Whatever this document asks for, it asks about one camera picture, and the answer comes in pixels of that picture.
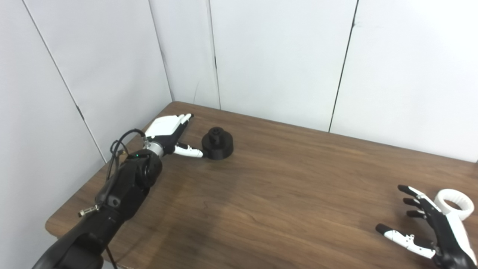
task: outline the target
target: white fingertip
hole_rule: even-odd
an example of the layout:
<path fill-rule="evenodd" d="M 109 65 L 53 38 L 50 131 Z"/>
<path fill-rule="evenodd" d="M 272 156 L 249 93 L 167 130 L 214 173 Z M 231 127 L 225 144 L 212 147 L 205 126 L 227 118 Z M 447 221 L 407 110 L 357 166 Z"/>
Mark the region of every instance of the white fingertip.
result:
<path fill-rule="evenodd" d="M 187 148 L 176 146 L 174 149 L 174 153 L 177 155 L 195 158 L 201 158 L 203 156 L 203 152 L 201 150 L 197 148 L 192 148 L 191 146 L 187 146 Z"/>
<path fill-rule="evenodd" d="M 186 121 L 189 121 L 191 118 L 191 113 L 188 113 L 184 116 L 184 118 L 181 119 L 181 124 L 184 124 Z"/>

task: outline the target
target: robot finger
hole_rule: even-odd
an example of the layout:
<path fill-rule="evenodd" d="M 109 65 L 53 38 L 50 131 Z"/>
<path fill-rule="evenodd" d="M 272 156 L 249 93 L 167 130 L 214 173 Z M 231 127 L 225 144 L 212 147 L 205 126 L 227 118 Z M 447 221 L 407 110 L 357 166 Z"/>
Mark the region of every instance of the robot finger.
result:
<path fill-rule="evenodd" d="M 407 211 L 407 216 L 411 218 L 422 218 L 426 220 L 426 214 L 422 210 L 409 210 Z"/>
<path fill-rule="evenodd" d="M 433 249 L 434 243 L 431 240 L 415 237 L 414 235 L 407 235 L 384 224 L 378 224 L 375 230 L 413 253 L 429 259 L 435 256 L 436 251 Z"/>
<path fill-rule="evenodd" d="M 417 199 L 414 199 L 414 198 L 404 198 L 403 199 L 403 202 L 407 205 L 411 205 L 411 206 L 416 206 L 418 207 L 418 209 L 422 209 L 422 206 L 420 204 L 420 201 L 418 201 Z"/>
<path fill-rule="evenodd" d="M 405 185 L 398 185 L 398 190 L 405 192 L 408 195 L 412 195 L 415 200 L 420 203 L 420 209 L 422 209 L 426 213 L 441 213 L 441 210 L 436 206 L 436 204 L 432 200 L 430 200 L 430 198 L 428 198 L 428 196 L 426 196 L 426 194 L 424 194 L 423 192 Z"/>

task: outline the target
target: robotic hand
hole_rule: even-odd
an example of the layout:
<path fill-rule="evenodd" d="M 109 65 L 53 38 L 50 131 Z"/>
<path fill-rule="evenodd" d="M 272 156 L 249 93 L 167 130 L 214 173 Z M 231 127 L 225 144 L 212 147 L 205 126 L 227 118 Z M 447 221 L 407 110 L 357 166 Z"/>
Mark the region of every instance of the robotic hand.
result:
<path fill-rule="evenodd" d="M 165 155 L 175 153 L 188 157 L 205 157 L 200 149 L 178 142 L 192 117 L 193 114 L 186 114 L 157 118 L 146 131 L 146 137 L 150 142 L 161 145 Z"/>
<path fill-rule="evenodd" d="M 433 228 L 438 242 L 407 235 L 383 224 L 375 227 L 377 232 L 411 252 L 432 259 L 439 268 L 477 269 L 475 253 L 458 215 L 454 212 L 443 214 L 430 198 L 412 187 L 399 185 L 398 189 L 414 197 L 404 198 L 405 204 L 419 209 L 407 211 L 407 216 L 425 219 Z"/>
<path fill-rule="evenodd" d="M 100 269 L 101 254 L 105 249 L 108 251 L 108 243 L 123 223 L 135 215 L 160 175 L 161 158 L 171 153 L 204 156 L 201 150 L 178 142 L 192 117 L 192 114 L 160 117 L 146 133 L 133 129 L 115 141 L 106 183 L 97 194 L 95 205 L 80 211 L 80 222 L 48 248 L 33 269 Z M 119 165 L 118 147 L 134 132 L 140 133 L 144 148 L 129 154 Z M 110 177 L 113 161 L 116 167 Z"/>

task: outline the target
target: wood grain surface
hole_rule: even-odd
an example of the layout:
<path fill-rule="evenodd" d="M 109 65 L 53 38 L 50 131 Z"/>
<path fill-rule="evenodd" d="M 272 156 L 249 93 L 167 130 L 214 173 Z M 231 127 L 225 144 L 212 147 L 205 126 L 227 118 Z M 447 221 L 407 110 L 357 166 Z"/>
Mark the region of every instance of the wood grain surface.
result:
<path fill-rule="evenodd" d="M 384 223 L 435 239 L 424 220 L 405 216 L 414 208 L 397 185 L 432 199 L 453 188 L 477 202 L 474 163 L 180 102 L 160 115 L 188 112 L 195 118 L 180 141 L 200 148 L 220 126 L 233 135 L 234 153 L 221 161 L 163 158 L 150 195 L 110 244 L 125 268 L 435 268 L 375 231 Z M 128 148 L 141 148 L 138 136 Z M 79 221 L 105 173 L 106 166 L 48 220 L 51 234 Z M 464 224 L 478 246 L 477 213 Z"/>

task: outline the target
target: black knob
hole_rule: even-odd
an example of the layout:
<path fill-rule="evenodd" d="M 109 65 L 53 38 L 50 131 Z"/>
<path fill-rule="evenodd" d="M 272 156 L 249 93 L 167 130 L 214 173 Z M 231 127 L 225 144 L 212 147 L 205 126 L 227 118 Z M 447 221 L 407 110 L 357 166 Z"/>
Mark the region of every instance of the black knob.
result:
<path fill-rule="evenodd" d="M 221 127 L 213 127 L 202 140 L 203 152 L 212 160 L 222 160 L 229 157 L 234 151 L 232 135 Z"/>

